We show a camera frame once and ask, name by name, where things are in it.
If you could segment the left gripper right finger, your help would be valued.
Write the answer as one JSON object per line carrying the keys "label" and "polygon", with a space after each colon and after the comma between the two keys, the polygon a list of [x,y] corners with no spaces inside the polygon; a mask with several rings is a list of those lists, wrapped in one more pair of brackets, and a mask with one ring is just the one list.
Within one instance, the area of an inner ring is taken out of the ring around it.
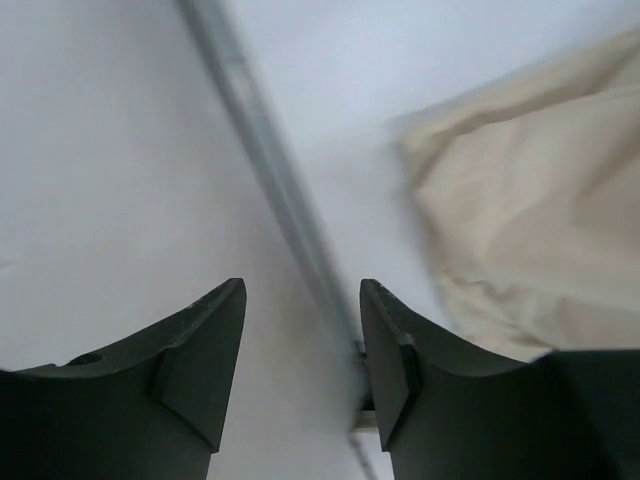
{"label": "left gripper right finger", "polygon": [[398,479],[635,479],[639,354],[552,351],[520,362],[360,286],[382,449]]}

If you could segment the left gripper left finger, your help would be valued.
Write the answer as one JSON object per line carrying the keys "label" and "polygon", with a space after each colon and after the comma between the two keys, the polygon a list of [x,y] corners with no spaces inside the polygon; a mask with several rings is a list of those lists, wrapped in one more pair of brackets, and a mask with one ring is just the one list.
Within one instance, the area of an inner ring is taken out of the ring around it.
{"label": "left gripper left finger", "polygon": [[219,451],[246,312],[232,278],[69,363],[1,375],[5,479],[203,479]]}

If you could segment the beige trousers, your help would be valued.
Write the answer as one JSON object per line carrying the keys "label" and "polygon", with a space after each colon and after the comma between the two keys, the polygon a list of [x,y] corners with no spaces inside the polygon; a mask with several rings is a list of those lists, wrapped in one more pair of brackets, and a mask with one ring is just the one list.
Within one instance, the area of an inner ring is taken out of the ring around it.
{"label": "beige trousers", "polygon": [[401,144],[447,311],[518,360],[639,345],[639,33],[435,110]]}

